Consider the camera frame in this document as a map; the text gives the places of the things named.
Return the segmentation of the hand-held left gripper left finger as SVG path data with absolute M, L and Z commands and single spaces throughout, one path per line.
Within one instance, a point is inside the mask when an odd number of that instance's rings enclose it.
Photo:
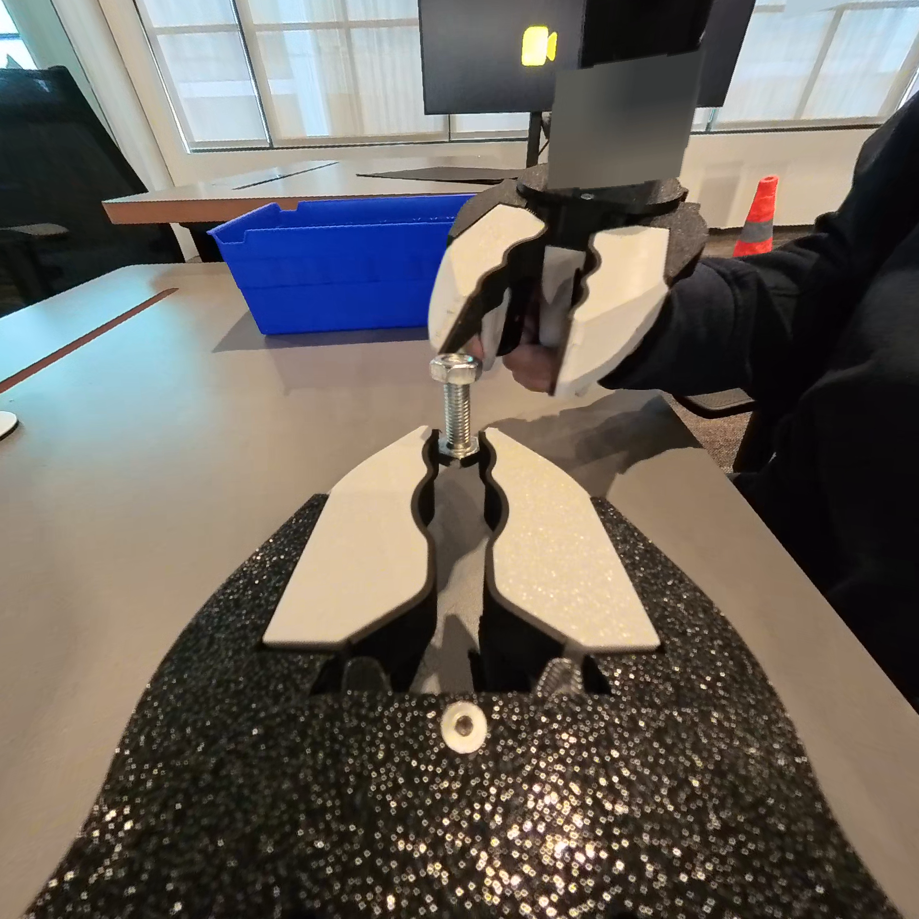
M 277 649 L 342 650 L 417 605 L 433 585 L 419 499 L 437 434 L 419 426 L 331 489 L 270 620 Z

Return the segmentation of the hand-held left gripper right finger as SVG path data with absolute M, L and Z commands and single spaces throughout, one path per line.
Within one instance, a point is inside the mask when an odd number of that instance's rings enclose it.
M 487 551 L 497 602 L 566 651 L 658 650 L 660 638 L 588 492 L 566 471 L 490 427 L 483 480 L 497 499 Z

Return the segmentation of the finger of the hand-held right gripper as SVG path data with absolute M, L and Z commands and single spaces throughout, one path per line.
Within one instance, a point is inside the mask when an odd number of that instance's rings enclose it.
M 663 270 L 666 228 L 631 226 L 595 234 L 596 265 L 572 307 L 552 394 L 580 395 L 605 378 L 639 346 L 668 293 Z
M 435 355 L 470 354 L 488 366 L 517 347 L 530 314 L 541 331 L 547 234 L 536 213 L 498 204 L 456 236 L 428 309 Z

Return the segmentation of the silver hex nut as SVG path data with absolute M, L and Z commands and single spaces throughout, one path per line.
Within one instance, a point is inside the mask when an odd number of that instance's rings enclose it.
M 435 356 L 429 363 L 431 378 L 446 386 L 468 386 L 482 376 L 482 362 L 464 353 Z

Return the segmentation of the blue plastic bin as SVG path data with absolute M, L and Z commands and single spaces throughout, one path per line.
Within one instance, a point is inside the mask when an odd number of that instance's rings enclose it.
M 209 231 L 265 336 L 422 327 L 472 193 L 270 203 Z

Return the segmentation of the silver hex bolt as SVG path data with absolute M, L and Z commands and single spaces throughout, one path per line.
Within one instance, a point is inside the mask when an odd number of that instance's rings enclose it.
M 443 384 L 444 430 L 438 435 L 438 461 L 442 465 L 467 467 L 480 453 L 478 434 L 471 421 L 471 384 Z

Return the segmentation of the person's right hand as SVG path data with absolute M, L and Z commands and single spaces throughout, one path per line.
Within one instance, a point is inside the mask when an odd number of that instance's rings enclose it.
M 502 362 L 513 379 L 528 391 L 554 394 L 560 352 L 540 342 L 538 313 L 527 316 L 520 342 L 503 356 Z

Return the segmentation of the black desk mat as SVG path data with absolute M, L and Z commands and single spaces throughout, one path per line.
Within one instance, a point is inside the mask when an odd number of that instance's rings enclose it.
M 499 185 L 505 180 L 517 180 L 522 171 L 516 168 L 492 167 L 421 167 L 384 172 L 358 172 L 361 178 L 380 178 L 393 180 L 411 180 L 423 182 L 441 182 L 464 185 Z

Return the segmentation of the orange traffic cone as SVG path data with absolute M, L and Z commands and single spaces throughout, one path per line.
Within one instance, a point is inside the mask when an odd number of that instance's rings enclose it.
M 733 248 L 734 258 L 746 258 L 772 251 L 778 181 L 777 176 L 767 176 L 759 180 L 741 234 Z

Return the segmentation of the black monitor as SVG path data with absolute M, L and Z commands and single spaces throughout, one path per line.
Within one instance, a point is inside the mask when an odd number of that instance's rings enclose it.
M 696 107 L 728 95 L 753 1 L 424 1 L 424 108 L 448 116 L 524 113 L 526 166 L 548 145 L 560 73 L 698 52 L 682 80 Z

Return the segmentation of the background desk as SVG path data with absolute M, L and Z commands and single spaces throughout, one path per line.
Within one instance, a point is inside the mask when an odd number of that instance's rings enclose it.
M 104 201 L 112 224 L 223 224 L 270 203 L 292 210 L 302 201 L 355 200 L 436 194 L 467 194 L 482 185 L 361 178 L 357 173 L 421 167 L 524 169 L 524 155 L 498 158 L 478 151 L 466 155 L 358 157 L 341 161 L 305 160 L 239 176 L 196 182 L 169 190 Z

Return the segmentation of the person's dark clothed torso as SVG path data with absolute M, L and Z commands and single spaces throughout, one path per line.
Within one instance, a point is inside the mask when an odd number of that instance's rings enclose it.
M 902 695 L 918 696 L 918 102 L 867 141 L 812 232 L 742 259 L 741 384 L 775 417 L 741 478 Z

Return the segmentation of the large window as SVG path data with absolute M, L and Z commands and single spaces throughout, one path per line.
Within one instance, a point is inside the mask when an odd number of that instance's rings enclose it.
M 185 150 L 521 141 L 522 113 L 424 112 L 416 2 L 100 2 Z M 694 133 L 879 124 L 917 94 L 918 5 L 755 2 Z

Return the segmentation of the black office chair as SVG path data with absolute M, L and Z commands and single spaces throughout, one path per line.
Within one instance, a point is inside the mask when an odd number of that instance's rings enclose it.
M 134 265 L 184 262 L 169 224 L 113 224 L 146 192 L 63 66 L 1 72 L 2 296 L 23 305 Z

